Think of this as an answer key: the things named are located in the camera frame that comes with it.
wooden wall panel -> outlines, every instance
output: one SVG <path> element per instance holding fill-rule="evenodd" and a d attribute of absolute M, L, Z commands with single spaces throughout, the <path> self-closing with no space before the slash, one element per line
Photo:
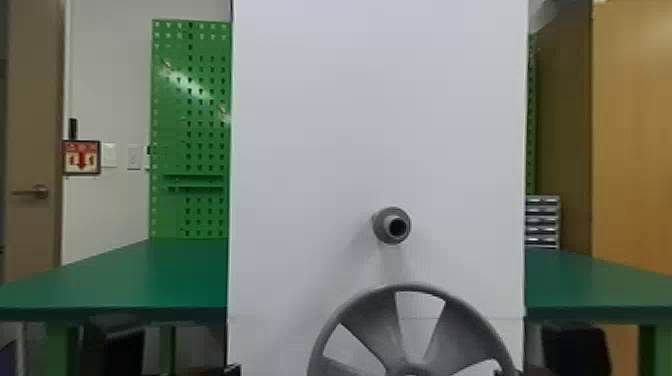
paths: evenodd
<path fill-rule="evenodd" d="M 591 249 L 590 4 L 563 10 L 538 33 L 538 184 L 560 195 L 563 249 Z"/>
<path fill-rule="evenodd" d="M 596 7 L 594 254 L 672 274 L 672 1 Z"/>

exit sign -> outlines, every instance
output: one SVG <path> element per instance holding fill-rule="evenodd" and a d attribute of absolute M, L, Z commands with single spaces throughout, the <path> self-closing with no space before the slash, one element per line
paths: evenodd
<path fill-rule="evenodd" d="M 100 141 L 63 141 L 63 150 L 65 175 L 100 175 Z"/>

light switch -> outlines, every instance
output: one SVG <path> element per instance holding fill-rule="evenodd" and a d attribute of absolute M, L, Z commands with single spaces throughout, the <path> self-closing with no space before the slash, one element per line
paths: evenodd
<path fill-rule="evenodd" d="M 103 143 L 102 154 L 101 166 L 117 167 L 117 144 Z"/>
<path fill-rule="evenodd" d="M 142 170 L 143 165 L 143 155 L 142 147 L 137 144 L 128 145 L 128 169 L 129 170 Z"/>

door handle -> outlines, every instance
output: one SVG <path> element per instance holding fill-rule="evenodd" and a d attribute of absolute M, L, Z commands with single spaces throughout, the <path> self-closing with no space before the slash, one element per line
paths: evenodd
<path fill-rule="evenodd" d="M 13 191 L 12 196 L 33 196 L 38 200 L 44 200 L 49 197 L 49 188 L 44 184 L 37 184 L 33 189 L 25 191 Z"/>

white board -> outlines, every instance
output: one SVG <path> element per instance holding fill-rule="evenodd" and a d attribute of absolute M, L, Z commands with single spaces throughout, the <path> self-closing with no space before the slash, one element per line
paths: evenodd
<path fill-rule="evenodd" d="M 467 300 L 521 360 L 527 7 L 234 3 L 231 349 L 246 375 L 305 374 L 341 303 L 402 281 Z M 398 247 L 370 226 L 390 205 L 413 219 Z"/>

